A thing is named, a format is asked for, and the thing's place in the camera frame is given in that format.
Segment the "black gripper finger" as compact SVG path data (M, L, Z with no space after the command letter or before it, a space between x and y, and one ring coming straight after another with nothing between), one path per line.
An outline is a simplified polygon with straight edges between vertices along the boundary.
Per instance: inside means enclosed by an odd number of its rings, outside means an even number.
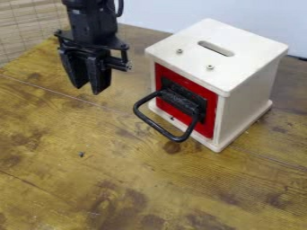
M97 95L110 86L112 70L97 57L88 57L86 69L92 93Z
M62 67L72 85L78 89L88 82L88 74L84 58L73 51L58 49Z

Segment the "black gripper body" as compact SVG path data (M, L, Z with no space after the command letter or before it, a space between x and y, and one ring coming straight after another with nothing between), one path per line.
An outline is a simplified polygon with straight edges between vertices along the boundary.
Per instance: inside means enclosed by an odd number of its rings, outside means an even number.
M113 57L112 55L109 55L104 61L105 65L109 68L113 68L124 72L127 72L132 68L127 54L129 46L116 36L108 39L104 44L86 44L76 42L73 40L72 31L57 30L53 33L53 36L58 39L60 45L68 50L90 53L117 50L121 53L121 56Z

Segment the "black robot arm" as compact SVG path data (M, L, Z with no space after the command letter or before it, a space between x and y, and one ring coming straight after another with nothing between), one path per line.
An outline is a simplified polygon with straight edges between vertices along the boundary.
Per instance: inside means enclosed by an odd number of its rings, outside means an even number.
M72 85L85 84L97 95L112 83L112 70L131 68L129 46L117 37L117 18L124 12L124 0L61 0L69 30L57 30L58 56Z

